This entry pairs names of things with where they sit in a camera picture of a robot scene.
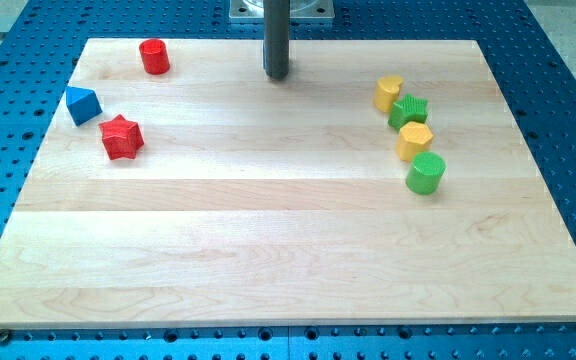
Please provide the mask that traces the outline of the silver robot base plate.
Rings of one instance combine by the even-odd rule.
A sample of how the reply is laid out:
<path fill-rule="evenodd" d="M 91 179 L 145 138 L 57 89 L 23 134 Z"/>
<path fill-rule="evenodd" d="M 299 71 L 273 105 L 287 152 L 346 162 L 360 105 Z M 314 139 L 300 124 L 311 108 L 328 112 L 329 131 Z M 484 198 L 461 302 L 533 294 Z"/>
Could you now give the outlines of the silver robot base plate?
<path fill-rule="evenodd" d="M 262 22 L 263 0 L 228 0 L 229 19 L 233 23 Z M 290 0 L 293 21 L 332 21 L 335 17 L 333 0 Z"/>

